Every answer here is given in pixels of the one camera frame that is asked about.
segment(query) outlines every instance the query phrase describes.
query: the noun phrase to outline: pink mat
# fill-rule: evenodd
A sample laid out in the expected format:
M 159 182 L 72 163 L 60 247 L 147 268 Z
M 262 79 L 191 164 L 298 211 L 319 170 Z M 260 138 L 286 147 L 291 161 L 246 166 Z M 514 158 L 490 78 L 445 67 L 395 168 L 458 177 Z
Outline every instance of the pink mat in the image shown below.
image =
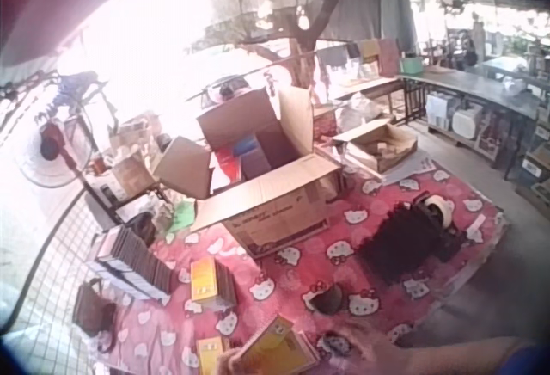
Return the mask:
M 441 168 L 385 187 L 373 182 L 364 187 L 369 180 L 363 175 L 355 169 L 347 173 L 354 189 L 346 200 L 330 206 L 332 227 L 258 263 L 219 224 L 199 234 L 176 237 L 169 245 L 155 243 L 151 249 L 176 272 L 177 288 L 166 305 L 133 300 L 107 288 L 106 295 L 119 304 L 118 341 L 113 352 L 100 360 L 135 373 L 199 373 L 196 339 L 225 335 L 244 342 L 266 319 L 280 313 L 319 348 L 323 361 L 313 373 L 335 373 L 327 363 L 330 352 L 318 345 L 332 318 L 309 308 L 307 300 L 313 294 L 339 282 L 350 302 L 350 309 L 339 314 L 361 316 L 395 340 L 471 277 L 507 226 L 495 205 Z M 453 219 L 463 230 L 479 215 L 485 217 L 480 233 L 471 236 L 475 241 L 469 240 L 448 263 L 429 259 L 404 279 L 406 284 L 388 287 L 365 275 L 352 256 L 355 248 L 375 233 L 396 202 L 410 201 L 425 190 L 442 195 L 454 206 Z M 235 277 L 239 304 L 234 310 L 213 313 L 189 300 L 189 264 L 208 254 L 227 265 Z

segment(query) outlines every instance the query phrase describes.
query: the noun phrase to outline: hello kitty print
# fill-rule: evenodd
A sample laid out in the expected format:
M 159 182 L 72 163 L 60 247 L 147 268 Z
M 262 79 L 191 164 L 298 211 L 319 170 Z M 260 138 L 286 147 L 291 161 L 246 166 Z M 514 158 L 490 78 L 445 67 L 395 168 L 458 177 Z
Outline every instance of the hello kitty print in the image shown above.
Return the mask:
M 471 275 L 472 267 L 482 264 L 480 254 L 490 253 L 486 249 L 496 245 L 506 229 L 506 217 L 493 203 L 438 165 L 391 184 L 358 169 L 348 175 L 354 188 L 329 205 L 329 229 L 259 260 L 248 256 L 220 224 L 199 233 L 176 232 L 169 244 L 154 243 L 151 251 L 174 268 L 175 289 L 162 302 L 136 300 L 113 286 L 104 290 L 117 303 L 118 331 L 116 348 L 101 360 L 134 373 L 147 366 L 151 373 L 199 374 L 197 339 L 225 336 L 242 344 L 280 313 L 306 334 L 323 358 L 312 373 L 330 373 L 328 361 L 334 351 L 345 353 L 347 346 L 345 340 L 330 338 L 328 345 L 322 339 L 334 317 L 317 311 L 311 304 L 314 297 L 338 284 L 338 317 L 368 319 L 390 341 L 398 341 L 427 316 L 436 300 L 457 290 L 453 283 L 451 291 L 447 282 L 465 281 L 461 274 Z M 434 258 L 400 283 L 385 286 L 362 268 L 357 247 L 373 236 L 396 202 L 410 203 L 423 192 L 445 199 L 467 243 L 449 262 Z M 191 300 L 190 265 L 206 255 L 216 257 L 233 274 L 236 307 L 213 312 Z
M 349 311 L 355 317 L 366 317 L 380 309 L 380 299 L 375 289 L 363 290 L 349 296 Z

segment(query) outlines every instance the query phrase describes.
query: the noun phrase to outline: hand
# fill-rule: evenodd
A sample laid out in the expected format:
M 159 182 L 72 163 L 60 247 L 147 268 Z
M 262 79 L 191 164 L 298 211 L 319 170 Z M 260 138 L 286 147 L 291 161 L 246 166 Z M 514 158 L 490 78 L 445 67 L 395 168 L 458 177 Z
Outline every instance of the hand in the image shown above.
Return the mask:
M 382 332 L 373 329 L 363 319 L 352 319 L 333 329 L 354 347 L 349 357 L 334 357 L 331 364 L 344 373 L 403 374 L 408 354 L 396 347 Z
M 214 375 L 235 375 L 239 372 L 239 361 L 236 358 L 240 348 L 230 349 L 222 353 L 216 362 L 216 370 Z

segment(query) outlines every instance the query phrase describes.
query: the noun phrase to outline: packing tape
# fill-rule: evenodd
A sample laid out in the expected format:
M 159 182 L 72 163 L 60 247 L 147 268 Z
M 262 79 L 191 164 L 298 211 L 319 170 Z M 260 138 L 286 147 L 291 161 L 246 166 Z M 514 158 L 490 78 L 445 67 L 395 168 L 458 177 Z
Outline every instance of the packing tape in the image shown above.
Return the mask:
M 442 227 L 447 229 L 450 226 L 453 221 L 453 213 L 443 197 L 437 195 L 430 196 L 424 200 L 424 205 L 430 210 L 435 206 L 443 216 Z

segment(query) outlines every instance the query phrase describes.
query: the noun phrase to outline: hanging cloth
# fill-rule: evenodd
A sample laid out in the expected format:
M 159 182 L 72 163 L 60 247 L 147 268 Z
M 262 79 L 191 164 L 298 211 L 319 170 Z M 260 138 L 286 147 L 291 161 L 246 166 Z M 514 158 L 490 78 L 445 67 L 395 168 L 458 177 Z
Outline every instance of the hanging cloth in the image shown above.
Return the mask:
M 348 42 L 345 46 L 347 48 L 347 55 L 350 59 L 361 58 L 361 52 L 355 42 Z
M 378 40 L 361 40 L 358 44 L 364 63 L 372 63 L 373 61 L 376 61 L 376 57 L 380 54 Z
M 400 56 L 397 41 L 385 38 L 378 41 L 380 55 L 378 64 L 380 65 L 380 75 L 384 77 L 395 77 L 400 71 Z
M 347 51 L 344 44 L 323 48 L 317 52 L 317 55 L 324 66 L 343 67 L 347 63 Z

